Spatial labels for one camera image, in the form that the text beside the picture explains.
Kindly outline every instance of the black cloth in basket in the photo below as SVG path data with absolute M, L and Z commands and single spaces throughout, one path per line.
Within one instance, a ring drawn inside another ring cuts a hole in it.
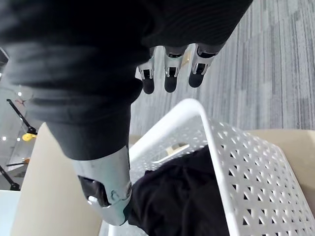
M 132 188 L 129 224 L 149 236 L 228 236 L 208 146 L 146 171 Z

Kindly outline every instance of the black sleeve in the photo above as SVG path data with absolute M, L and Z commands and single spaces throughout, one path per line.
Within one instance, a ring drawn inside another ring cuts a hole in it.
M 137 1 L 0 1 L 5 76 L 33 88 L 27 109 L 66 156 L 96 159 L 127 144 L 142 89 L 135 68 L 149 58 L 146 12 Z

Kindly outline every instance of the beige table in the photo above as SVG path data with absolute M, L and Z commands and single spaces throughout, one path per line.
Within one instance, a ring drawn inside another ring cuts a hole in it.
M 280 146 L 315 214 L 315 131 L 257 130 Z M 98 236 L 101 219 L 86 203 L 70 161 L 44 124 L 22 186 L 12 236 Z

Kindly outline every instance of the white wall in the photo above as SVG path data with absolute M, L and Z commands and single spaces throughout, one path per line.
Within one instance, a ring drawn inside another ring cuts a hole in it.
M 21 192 L 0 190 L 0 235 L 10 236 Z

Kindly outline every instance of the black clothing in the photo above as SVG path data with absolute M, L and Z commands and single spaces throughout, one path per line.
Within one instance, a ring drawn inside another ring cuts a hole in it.
M 252 0 L 1 0 L 5 76 L 33 88 L 26 105 L 66 156 L 91 160 L 127 145 L 136 67 L 149 47 L 220 49 Z
M 132 187 L 129 224 L 149 236 L 228 236 L 208 146 L 147 171 Z

